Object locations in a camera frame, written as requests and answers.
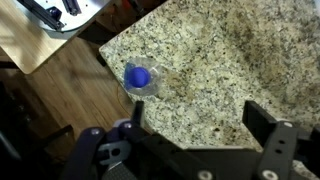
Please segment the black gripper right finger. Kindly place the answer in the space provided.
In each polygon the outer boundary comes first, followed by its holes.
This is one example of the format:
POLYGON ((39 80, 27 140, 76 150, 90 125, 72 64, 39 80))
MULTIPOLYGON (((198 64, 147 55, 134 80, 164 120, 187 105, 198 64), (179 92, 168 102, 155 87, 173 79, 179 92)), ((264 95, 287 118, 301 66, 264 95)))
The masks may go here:
POLYGON ((320 177, 320 127, 308 132, 294 123, 277 121, 255 101, 246 101, 242 122, 263 147, 255 168, 258 180, 294 180, 292 164, 300 161, 320 177))

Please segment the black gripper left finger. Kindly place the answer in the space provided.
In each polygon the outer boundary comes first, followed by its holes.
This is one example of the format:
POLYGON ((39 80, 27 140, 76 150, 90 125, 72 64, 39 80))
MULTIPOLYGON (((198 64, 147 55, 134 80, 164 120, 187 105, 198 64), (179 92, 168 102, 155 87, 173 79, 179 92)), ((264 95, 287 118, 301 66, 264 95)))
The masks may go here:
POLYGON ((217 180, 217 169, 160 134, 142 126, 144 103, 135 103, 129 120, 110 131, 83 130, 60 180, 103 180, 120 163, 137 180, 217 180))

